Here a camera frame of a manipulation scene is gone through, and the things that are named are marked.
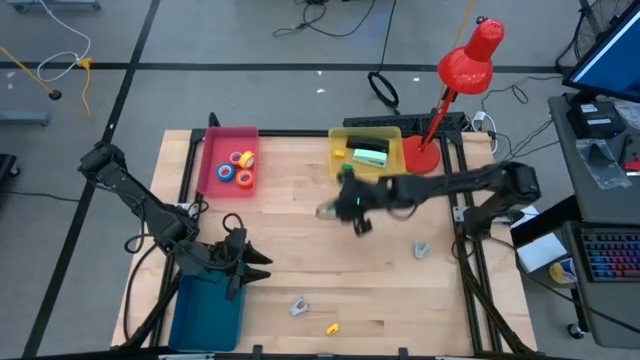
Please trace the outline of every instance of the keyboard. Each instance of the keyboard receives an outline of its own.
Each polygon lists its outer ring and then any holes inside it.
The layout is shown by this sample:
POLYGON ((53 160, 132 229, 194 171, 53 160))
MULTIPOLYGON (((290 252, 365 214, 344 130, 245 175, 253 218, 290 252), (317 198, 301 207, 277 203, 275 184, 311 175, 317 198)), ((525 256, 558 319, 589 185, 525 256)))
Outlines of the keyboard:
MULTIPOLYGON (((397 126, 402 132, 402 136, 423 135, 426 133, 432 114, 414 115, 391 115, 391 116, 368 116, 357 118, 346 118, 342 122, 343 127, 370 127, 370 126, 397 126)), ((463 112, 450 112, 445 115, 436 134, 443 134, 445 131, 462 131, 467 125, 466 116, 463 112)))
POLYGON ((640 281, 640 228, 581 228, 578 231, 592 282, 640 281))

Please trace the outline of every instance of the teal bin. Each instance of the teal bin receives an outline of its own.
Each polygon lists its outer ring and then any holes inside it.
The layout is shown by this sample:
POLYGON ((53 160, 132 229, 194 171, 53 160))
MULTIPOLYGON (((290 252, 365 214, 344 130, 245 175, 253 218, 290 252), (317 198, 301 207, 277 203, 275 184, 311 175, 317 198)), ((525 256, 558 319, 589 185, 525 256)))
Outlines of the teal bin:
POLYGON ((182 276, 169 335, 178 351, 232 351, 242 331, 246 286, 233 301, 225 300, 229 277, 213 272, 182 276))

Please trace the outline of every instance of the yellow bin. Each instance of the yellow bin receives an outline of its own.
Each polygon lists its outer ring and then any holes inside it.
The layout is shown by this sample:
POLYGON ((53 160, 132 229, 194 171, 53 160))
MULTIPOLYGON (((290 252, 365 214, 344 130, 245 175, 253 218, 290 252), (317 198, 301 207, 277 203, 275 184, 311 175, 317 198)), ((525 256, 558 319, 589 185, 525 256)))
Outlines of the yellow bin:
POLYGON ((329 129, 329 172, 334 178, 340 172, 342 164, 353 166, 353 171, 359 177, 377 180, 380 175, 398 175, 407 172, 404 165, 402 151, 402 133, 397 126, 381 127, 353 127, 329 129), (353 161, 353 149, 347 149, 349 136, 369 136, 389 140, 389 154, 387 166, 380 168, 353 161), (344 158, 333 156, 333 152, 344 151, 344 158))

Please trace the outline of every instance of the lamp base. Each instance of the lamp base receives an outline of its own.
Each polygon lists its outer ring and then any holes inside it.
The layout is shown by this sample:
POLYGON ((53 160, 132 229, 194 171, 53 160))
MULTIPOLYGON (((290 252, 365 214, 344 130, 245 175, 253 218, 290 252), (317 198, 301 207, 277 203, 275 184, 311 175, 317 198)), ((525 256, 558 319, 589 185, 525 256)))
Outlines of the lamp base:
POLYGON ((440 162, 440 148, 433 142, 424 145, 420 151, 422 136, 410 136, 402 141, 404 162, 407 172, 426 174, 432 172, 440 162))

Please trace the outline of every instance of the white cable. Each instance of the white cable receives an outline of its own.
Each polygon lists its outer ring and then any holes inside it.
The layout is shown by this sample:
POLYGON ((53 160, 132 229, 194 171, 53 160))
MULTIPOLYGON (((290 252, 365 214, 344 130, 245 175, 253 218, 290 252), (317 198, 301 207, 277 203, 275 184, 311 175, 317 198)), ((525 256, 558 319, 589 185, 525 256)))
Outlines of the white cable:
MULTIPOLYGON (((473 129, 474 132, 478 132, 480 131, 480 129, 476 128, 475 122, 476 121, 480 121, 480 127, 482 128, 482 123, 484 122, 484 119, 489 119, 489 122, 491 123, 491 127, 493 127, 493 132, 497 133, 498 129, 496 128, 496 123, 495 121, 493 121, 493 119, 491 118, 491 116, 489 116, 489 114, 485 113, 484 111, 477 111, 476 115, 473 117, 473 119, 471 119, 471 128, 473 129)), ((493 145, 491 146, 491 153, 495 154, 498 151, 498 141, 496 139, 493 139, 493 145)))
POLYGON ((40 63, 40 65, 38 65, 38 68, 36 69, 36 75, 38 75, 38 79, 40 79, 41 81, 44 82, 52 82, 52 81, 56 81, 58 79, 60 79, 61 77, 65 76, 69 71, 71 71, 71 69, 73 69, 74 66, 76 66, 78 64, 79 61, 81 61, 82 59, 85 58, 85 56, 87 56, 87 54, 89 53, 89 49, 91 48, 91 39, 89 39, 89 37, 83 33, 81 33, 80 31, 73 29, 72 27, 70 27, 69 25, 63 23, 62 21, 60 21, 55 15, 53 15, 53 12, 51 12, 51 10, 49 10, 49 8, 47 7, 47 5, 44 3, 43 0, 38 0, 40 2, 40 4, 42 4, 42 6, 44 7, 44 9, 46 10, 46 12, 49 14, 49 16, 51 16, 51 18, 53 18, 53 20, 55 20, 58 24, 64 26, 67 30, 76 33, 80 36, 82 36, 83 38, 85 38, 87 40, 87 49, 84 51, 84 53, 82 54, 82 56, 79 56, 77 53, 73 52, 73 51, 64 51, 58 54, 55 54, 49 58, 47 58, 46 60, 44 60, 43 62, 40 63), (71 55, 73 57, 76 58, 76 60, 67 68, 67 70, 63 71, 62 73, 60 73, 58 76, 51 78, 51 79, 45 79, 42 77, 42 74, 40 74, 40 72, 42 71, 42 67, 44 65, 46 65, 48 62, 50 62, 51 60, 60 57, 60 56, 65 56, 65 55, 71 55))

